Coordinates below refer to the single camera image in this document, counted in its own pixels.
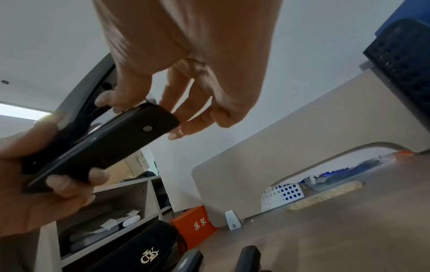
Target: person's right hand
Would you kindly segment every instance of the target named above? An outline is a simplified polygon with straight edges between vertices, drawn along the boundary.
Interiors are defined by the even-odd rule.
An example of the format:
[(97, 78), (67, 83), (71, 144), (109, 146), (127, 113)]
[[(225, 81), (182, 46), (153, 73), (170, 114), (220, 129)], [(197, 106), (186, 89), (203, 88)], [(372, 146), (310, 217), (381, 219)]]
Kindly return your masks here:
[(169, 111), (194, 80), (174, 112), (181, 126), (169, 139), (214, 122), (228, 128), (257, 102), (280, 0), (93, 2), (118, 75), (116, 89), (102, 93), (97, 106), (116, 112), (136, 106), (148, 95), (152, 75), (166, 68), (159, 104)]

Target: hand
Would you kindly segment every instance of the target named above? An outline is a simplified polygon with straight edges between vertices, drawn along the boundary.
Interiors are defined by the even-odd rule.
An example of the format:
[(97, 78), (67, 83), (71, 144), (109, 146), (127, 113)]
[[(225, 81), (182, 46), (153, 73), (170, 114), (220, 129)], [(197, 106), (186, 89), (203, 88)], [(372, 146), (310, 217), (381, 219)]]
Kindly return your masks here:
[(54, 192), (21, 193), (26, 177), (21, 174), (20, 158), (44, 149), (57, 131), (55, 122), (44, 120), (25, 133), (0, 139), (0, 237), (38, 229), (75, 213), (94, 200), (93, 186), (109, 179), (105, 170), (93, 168), (90, 184), (53, 175), (47, 184)]
[[(216, 122), (228, 128), (256, 104), (264, 80), (280, 0), (93, 0), (115, 60), (118, 84), (97, 106), (116, 112), (142, 102), (152, 75), (168, 68), (160, 106), (174, 114), (181, 138)], [(211, 104), (193, 118), (206, 103)]]

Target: desk surface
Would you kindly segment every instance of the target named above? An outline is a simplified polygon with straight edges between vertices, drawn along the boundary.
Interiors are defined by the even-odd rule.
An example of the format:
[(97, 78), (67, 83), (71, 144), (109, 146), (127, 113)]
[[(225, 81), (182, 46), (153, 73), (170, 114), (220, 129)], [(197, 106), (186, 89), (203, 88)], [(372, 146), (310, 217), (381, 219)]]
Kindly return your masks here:
[(198, 247), (205, 272), (234, 271), (248, 245), (273, 272), (430, 271), (430, 155), (357, 180), (366, 185), (298, 211), (283, 206), (256, 215), (235, 231), (220, 229)]

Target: black stapler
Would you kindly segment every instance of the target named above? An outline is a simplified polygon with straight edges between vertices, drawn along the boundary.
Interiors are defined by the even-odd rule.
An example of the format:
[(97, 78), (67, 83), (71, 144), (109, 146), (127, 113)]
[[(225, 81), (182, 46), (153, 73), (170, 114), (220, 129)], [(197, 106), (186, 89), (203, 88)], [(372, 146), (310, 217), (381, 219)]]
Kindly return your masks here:
[(24, 158), (22, 172), (30, 175), (24, 193), (52, 191), (46, 184), (52, 174), (87, 181), (92, 167), (106, 169), (179, 125), (173, 114), (147, 102), (90, 132), (91, 123), (110, 109), (98, 108), (95, 99), (115, 86), (115, 63), (108, 54), (56, 109), (66, 117), (55, 141)]

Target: white clip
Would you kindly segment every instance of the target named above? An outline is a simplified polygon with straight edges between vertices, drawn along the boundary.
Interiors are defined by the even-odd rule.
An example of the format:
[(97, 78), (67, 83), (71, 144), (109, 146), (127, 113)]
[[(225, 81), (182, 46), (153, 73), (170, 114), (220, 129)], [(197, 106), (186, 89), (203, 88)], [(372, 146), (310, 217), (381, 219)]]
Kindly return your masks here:
[(225, 212), (225, 219), (230, 230), (239, 229), (242, 226), (241, 221), (233, 210)]

